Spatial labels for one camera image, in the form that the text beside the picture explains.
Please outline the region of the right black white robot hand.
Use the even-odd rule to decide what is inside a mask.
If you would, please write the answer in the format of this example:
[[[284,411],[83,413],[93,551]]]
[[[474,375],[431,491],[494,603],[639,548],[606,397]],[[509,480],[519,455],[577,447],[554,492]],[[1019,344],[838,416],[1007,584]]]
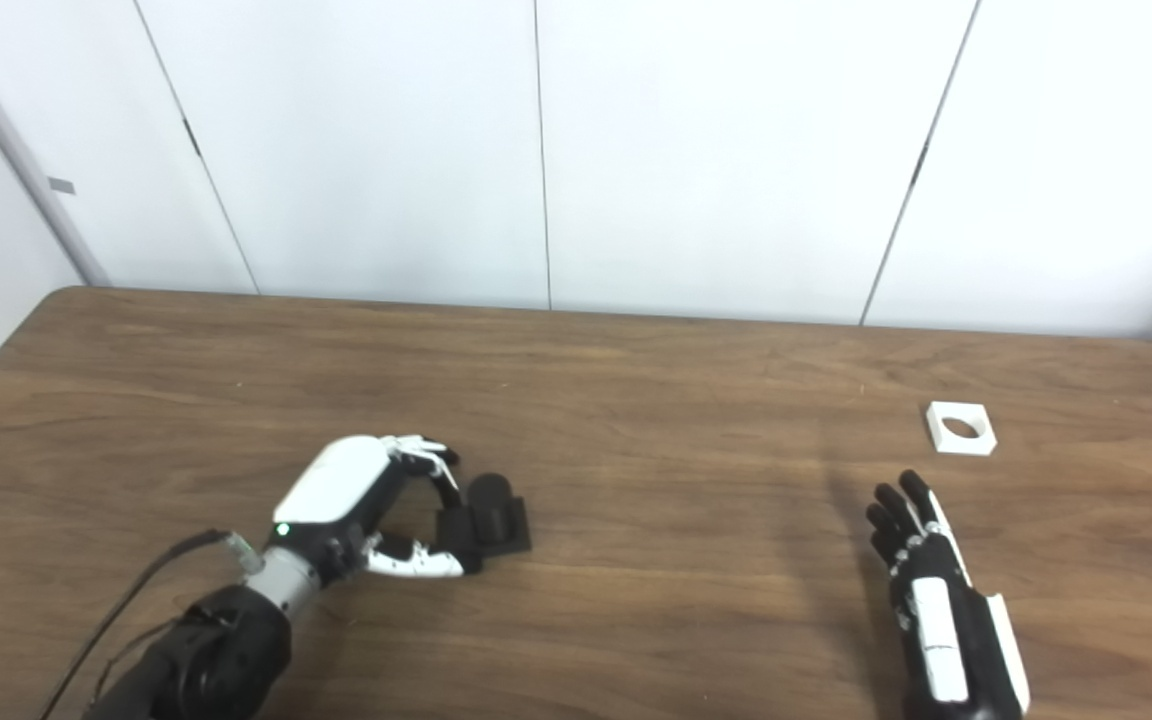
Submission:
[[[1032,692],[1001,594],[975,588],[933,488],[908,469],[867,506],[908,683],[905,719],[1024,719]]]

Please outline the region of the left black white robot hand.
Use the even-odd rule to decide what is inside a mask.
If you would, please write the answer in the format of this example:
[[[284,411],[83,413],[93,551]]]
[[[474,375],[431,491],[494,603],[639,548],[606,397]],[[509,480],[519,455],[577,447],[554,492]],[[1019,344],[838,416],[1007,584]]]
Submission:
[[[273,511],[270,548],[308,564],[319,588],[362,571],[388,577],[471,577],[483,559],[380,530],[408,479],[429,478],[445,510],[465,505],[450,471],[460,457],[422,435],[347,435],[326,445]]]

